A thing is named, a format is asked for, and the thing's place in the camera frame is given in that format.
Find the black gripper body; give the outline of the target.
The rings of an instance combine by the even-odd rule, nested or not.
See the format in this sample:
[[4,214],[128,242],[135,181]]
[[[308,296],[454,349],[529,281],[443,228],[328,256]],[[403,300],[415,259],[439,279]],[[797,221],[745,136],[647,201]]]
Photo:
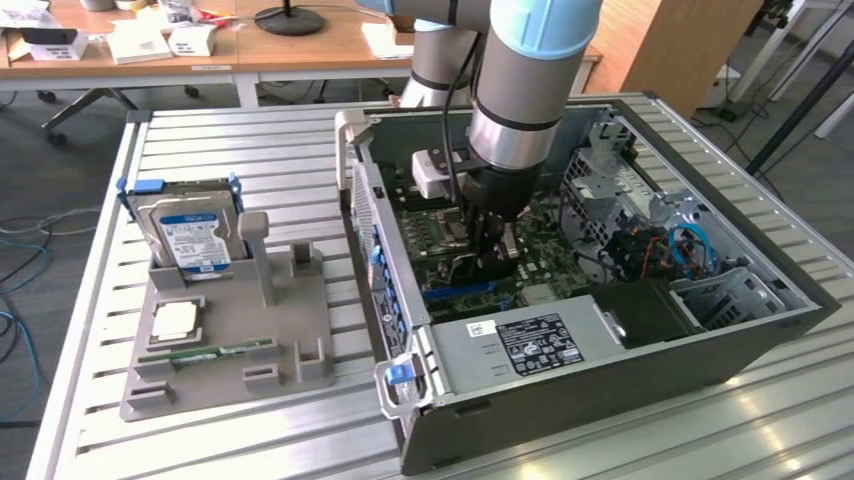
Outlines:
[[522,170],[494,166],[470,170],[462,186],[466,210],[514,221],[531,201],[541,171],[541,166]]

